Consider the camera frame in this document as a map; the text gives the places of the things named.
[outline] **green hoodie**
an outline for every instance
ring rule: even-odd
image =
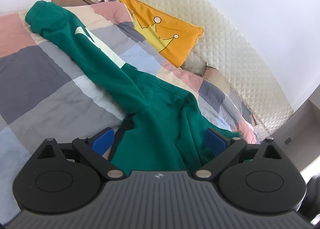
[[[70,11],[39,1],[25,20],[33,32],[68,53],[88,78],[109,91],[133,115],[134,129],[125,132],[112,159],[125,173],[193,173],[214,157],[203,147],[208,127],[228,138],[238,136],[207,121],[192,93],[125,63]]]

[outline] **yellow crown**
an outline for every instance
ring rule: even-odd
[[[173,39],[179,38],[178,34],[175,34],[172,38],[166,40],[160,38],[156,31],[156,24],[161,22],[160,17],[154,17],[153,20],[155,23],[153,25],[148,25],[146,28],[142,28],[134,13],[132,13],[132,19],[134,22],[134,29],[141,33],[158,52],[163,51]]]

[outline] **patchwork blanket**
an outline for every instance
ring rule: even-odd
[[[256,143],[252,121],[219,88],[174,67],[133,28],[126,6],[105,2],[67,8],[125,62],[196,97],[212,124]],[[20,210],[12,182],[45,138],[59,143],[115,131],[126,113],[56,45],[32,33],[25,12],[0,17],[0,223]]]

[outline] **metal screw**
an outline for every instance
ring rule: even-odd
[[[200,178],[208,178],[212,175],[212,173],[206,169],[201,169],[196,172],[196,176]]]
[[[108,171],[107,175],[111,178],[120,178],[123,176],[123,172],[118,169],[112,169]]]
[[[266,137],[266,141],[267,142],[272,142],[273,141],[273,137],[271,137],[271,136]]]

